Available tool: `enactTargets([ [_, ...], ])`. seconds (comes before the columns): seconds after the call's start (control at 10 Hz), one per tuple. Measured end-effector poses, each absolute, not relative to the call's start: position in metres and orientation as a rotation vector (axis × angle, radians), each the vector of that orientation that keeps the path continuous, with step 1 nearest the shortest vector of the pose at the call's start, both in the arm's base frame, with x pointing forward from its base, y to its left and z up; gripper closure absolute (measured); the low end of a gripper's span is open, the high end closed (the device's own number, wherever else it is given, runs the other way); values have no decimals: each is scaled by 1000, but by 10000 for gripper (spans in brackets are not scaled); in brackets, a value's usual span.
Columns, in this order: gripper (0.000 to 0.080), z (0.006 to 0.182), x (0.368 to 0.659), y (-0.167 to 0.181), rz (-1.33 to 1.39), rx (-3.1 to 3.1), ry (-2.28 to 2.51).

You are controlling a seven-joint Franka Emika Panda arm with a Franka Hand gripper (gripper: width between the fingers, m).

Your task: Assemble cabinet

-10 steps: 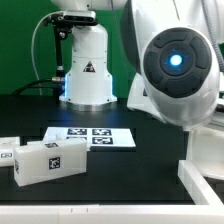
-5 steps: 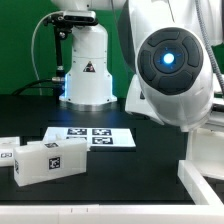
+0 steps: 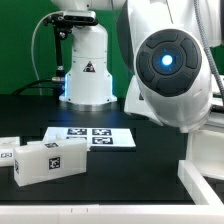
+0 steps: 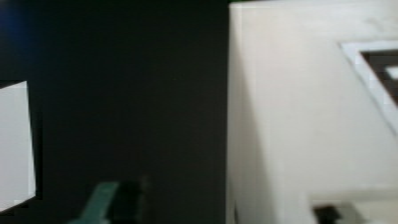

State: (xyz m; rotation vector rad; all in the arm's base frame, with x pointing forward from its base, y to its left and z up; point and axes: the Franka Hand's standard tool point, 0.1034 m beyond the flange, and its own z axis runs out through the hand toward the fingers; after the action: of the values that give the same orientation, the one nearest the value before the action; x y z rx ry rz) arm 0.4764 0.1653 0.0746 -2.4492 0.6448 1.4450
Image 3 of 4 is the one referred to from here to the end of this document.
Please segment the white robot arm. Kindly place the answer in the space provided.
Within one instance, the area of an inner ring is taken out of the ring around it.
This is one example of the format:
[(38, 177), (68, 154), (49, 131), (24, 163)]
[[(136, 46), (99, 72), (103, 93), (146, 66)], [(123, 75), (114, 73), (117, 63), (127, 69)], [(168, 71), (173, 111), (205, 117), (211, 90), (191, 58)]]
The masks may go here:
[(99, 10), (117, 9), (117, 35), (132, 72), (125, 112), (183, 133), (203, 126), (218, 76), (210, 49), (222, 41), (222, 0), (52, 0), (72, 24), (72, 66), (62, 104), (100, 109), (114, 101)]

